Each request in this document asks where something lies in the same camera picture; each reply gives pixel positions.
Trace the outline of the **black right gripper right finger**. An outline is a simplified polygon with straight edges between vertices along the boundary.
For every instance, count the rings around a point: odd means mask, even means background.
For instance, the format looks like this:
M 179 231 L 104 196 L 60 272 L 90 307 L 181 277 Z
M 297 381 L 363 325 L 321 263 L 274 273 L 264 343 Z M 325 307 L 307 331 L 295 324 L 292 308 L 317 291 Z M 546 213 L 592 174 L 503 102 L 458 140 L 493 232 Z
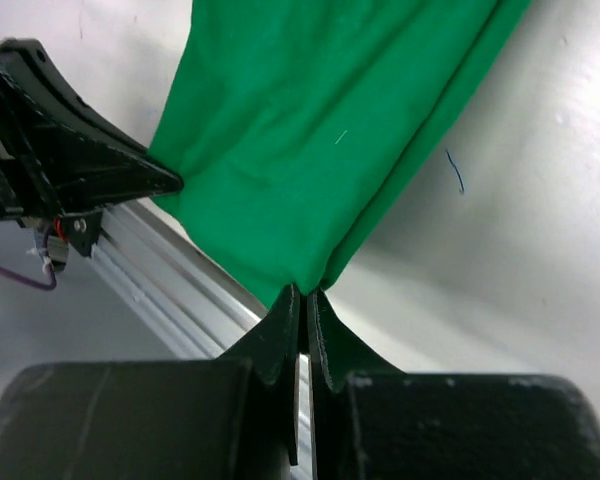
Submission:
M 306 301 L 318 479 L 600 479 L 600 422 L 552 375 L 406 373 Z

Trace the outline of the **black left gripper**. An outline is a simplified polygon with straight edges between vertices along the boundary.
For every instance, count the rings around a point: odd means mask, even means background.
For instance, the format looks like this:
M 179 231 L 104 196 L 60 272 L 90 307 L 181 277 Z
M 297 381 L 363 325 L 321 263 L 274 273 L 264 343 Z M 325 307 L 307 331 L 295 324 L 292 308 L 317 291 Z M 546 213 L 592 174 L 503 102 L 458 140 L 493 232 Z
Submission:
M 183 186 L 80 97 L 40 41 L 0 41 L 0 221 L 47 221 L 88 257 L 104 208 Z

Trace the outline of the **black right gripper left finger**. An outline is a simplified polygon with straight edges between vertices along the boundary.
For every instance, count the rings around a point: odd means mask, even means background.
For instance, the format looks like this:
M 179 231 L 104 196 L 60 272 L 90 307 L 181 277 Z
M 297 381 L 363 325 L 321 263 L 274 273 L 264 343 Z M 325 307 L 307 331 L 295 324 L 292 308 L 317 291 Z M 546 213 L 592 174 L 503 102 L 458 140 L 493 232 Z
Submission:
M 212 360 L 29 367 L 0 399 L 0 479 L 287 479 L 301 295 Z

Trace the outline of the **green t-shirt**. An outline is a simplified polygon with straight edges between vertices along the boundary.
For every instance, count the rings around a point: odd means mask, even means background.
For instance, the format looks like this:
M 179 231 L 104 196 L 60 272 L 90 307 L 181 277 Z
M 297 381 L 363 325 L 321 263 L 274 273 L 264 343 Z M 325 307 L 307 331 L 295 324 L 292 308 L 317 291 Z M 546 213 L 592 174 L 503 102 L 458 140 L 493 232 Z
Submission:
M 197 1 L 158 200 L 262 304 L 335 283 L 450 129 L 524 1 Z

